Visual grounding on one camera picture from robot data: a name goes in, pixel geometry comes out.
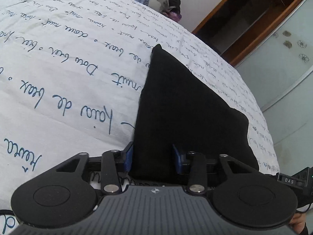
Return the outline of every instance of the bed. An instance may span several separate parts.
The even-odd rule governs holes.
[[[76,153],[124,149],[157,44],[247,116],[260,171],[279,171],[238,72],[176,22],[134,0],[0,0],[0,209]]]

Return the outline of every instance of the finger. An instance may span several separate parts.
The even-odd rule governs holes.
[[[301,218],[304,218],[304,220],[305,220],[304,214],[300,214],[300,213],[295,214],[295,215],[292,217],[292,219],[290,220],[290,224],[294,224],[295,222],[297,222],[297,221],[300,220]]]
[[[295,225],[293,226],[293,230],[294,230],[296,233],[300,234],[300,233],[303,231],[305,225],[306,225],[305,222],[295,224]]]

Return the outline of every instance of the purple fabric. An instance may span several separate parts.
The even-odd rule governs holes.
[[[170,18],[171,20],[175,21],[175,22],[179,22],[182,19],[182,16],[180,14],[177,14],[175,12],[163,12],[162,13],[164,16]]]

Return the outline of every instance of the round pad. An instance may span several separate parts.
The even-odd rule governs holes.
[[[84,219],[92,212],[96,201],[94,189],[81,177],[51,172],[17,188],[11,206],[23,223],[39,228],[58,228]]]
[[[70,196],[69,190],[63,186],[47,185],[35,192],[34,200],[41,206],[53,207],[65,203]]]
[[[236,174],[213,191],[213,205],[226,219],[245,227],[286,224],[298,201],[286,185],[259,174]]]

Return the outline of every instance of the black cable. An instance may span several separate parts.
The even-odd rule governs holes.
[[[0,216],[3,215],[15,216],[12,210],[0,209]]]
[[[305,214],[305,213],[308,212],[309,209],[311,208],[311,204],[312,204],[312,203],[309,204],[309,206],[308,206],[308,208],[306,209],[306,211],[298,211],[298,210],[297,210],[296,213]]]

